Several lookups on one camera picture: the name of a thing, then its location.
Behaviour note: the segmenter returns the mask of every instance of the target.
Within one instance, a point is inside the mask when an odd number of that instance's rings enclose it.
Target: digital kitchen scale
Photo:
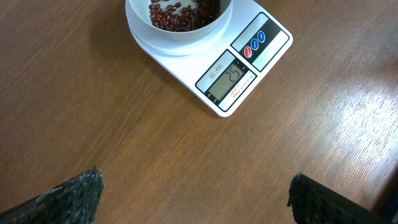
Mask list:
[[[292,34],[252,0],[234,0],[230,15],[194,42],[151,34],[126,0],[140,47],[222,117],[231,115],[292,45]]]

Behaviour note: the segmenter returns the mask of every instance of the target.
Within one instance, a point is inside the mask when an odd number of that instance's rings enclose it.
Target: red button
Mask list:
[[[249,46],[246,46],[244,48],[244,56],[246,56],[247,58],[251,57],[252,51],[251,48]]]

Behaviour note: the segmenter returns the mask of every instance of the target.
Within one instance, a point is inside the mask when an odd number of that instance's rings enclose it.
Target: brown tabletop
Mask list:
[[[96,223],[293,223],[298,172],[373,209],[398,164],[398,1],[259,4],[294,42],[223,119],[123,0],[1,1],[0,211],[93,164]]]

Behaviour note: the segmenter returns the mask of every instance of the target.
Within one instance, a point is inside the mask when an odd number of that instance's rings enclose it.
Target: bean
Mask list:
[[[191,5],[183,7],[181,14],[174,12],[182,6],[181,2],[169,4],[162,9],[160,0],[150,0],[150,19],[153,26],[173,32],[183,32],[200,29],[220,16],[220,0],[193,0],[198,7]]]
[[[160,15],[160,14],[156,14],[156,15],[155,15],[155,19],[156,19],[157,21],[159,21],[161,18],[162,18],[162,15]]]

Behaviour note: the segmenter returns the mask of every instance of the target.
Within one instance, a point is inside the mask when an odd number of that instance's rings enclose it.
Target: bowl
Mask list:
[[[206,37],[212,30],[220,25],[220,22],[225,22],[223,17],[229,15],[229,12],[232,11],[233,0],[219,0],[220,1],[220,16],[208,24],[207,26],[201,27],[197,30],[186,31],[186,32],[172,32],[167,30],[162,30],[160,28],[155,27],[150,20],[150,10],[149,5],[151,4],[150,0],[129,0],[132,10],[138,15],[142,22],[144,22],[147,26],[149,26],[154,31],[154,35],[161,36],[162,38],[170,39],[170,40],[179,40],[179,41],[193,41],[200,40]],[[183,7],[187,7],[191,5],[192,8],[197,7],[197,3],[192,0],[169,0],[164,1],[161,0],[155,4],[160,4],[162,9],[165,9],[169,4],[174,5],[175,3],[182,3],[181,7],[179,7],[174,13],[181,14],[181,10]]]

